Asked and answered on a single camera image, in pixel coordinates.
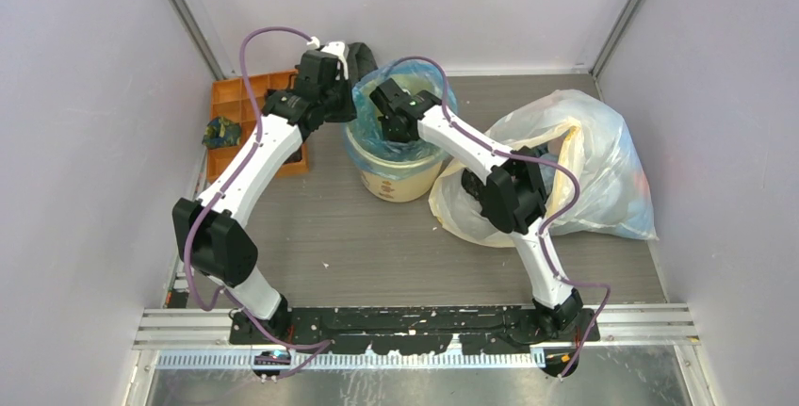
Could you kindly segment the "blue trash bag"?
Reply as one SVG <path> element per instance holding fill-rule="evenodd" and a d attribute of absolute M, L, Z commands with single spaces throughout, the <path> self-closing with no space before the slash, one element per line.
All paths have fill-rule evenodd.
<path fill-rule="evenodd" d="M 369 94 L 389 78 L 394 79 L 401 88 L 412 94 L 428 90 L 438 97 L 442 95 L 443 80 L 440 72 L 432 64 L 413 59 L 403 61 L 394 68 L 385 65 L 364 76 L 353 87 L 352 99 L 357 117 L 346 126 L 369 153 L 380 158 L 409 161 L 430 155 L 433 151 L 432 146 L 436 145 L 424 140 L 404 143 L 383 139 L 381 124 L 378 121 L 380 112 L 370 100 Z"/>

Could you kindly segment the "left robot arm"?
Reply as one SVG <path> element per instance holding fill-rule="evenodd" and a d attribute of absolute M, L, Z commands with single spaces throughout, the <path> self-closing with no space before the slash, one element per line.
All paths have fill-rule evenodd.
<path fill-rule="evenodd" d="M 285 161 L 325 122 L 355 117 L 349 47 L 330 42 L 306 51 L 286 89 L 269 89 L 253 133 L 216 182 L 195 200 L 181 199 L 172 219 L 188 274 L 199 272 L 225 288 L 254 316 L 264 342 L 281 342 L 289 329 L 278 312 L 283 296 L 257 267 L 258 249 L 245 231 L 255 203 Z"/>

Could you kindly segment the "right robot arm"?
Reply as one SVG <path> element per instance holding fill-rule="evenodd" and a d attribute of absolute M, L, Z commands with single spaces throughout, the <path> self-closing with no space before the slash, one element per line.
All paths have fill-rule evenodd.
<path fill-rule="evenodd" d="M 564 339 L 575 329 L 582 300 L 563 275 L 546 229 L 546 187 L 531 153 L 513 152 L 476 133 L 429 91 L 411 94 L 387 79 L 369 98 L 388 139 L 432 143 L 476 177 L 481 216 L 510 237 L 528 273 L 539 331 L 550 340 Z"/>

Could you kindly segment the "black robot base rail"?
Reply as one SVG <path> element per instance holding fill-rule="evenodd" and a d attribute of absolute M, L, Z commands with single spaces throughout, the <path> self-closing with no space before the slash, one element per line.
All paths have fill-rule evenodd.
<path fill-rule="evenodd" d="M 307 354 L 323 344 L 332 354 L 438 355 L 452 343 L 465 355 L 520 354 L 535 344 L 571 348 L 583 336 L 599 340 L 598 329 L 588 327 L 593 316 L 585 308 L 558 329 L 536 309 L 518 305 L 297 307 L 267 329 Z"/>

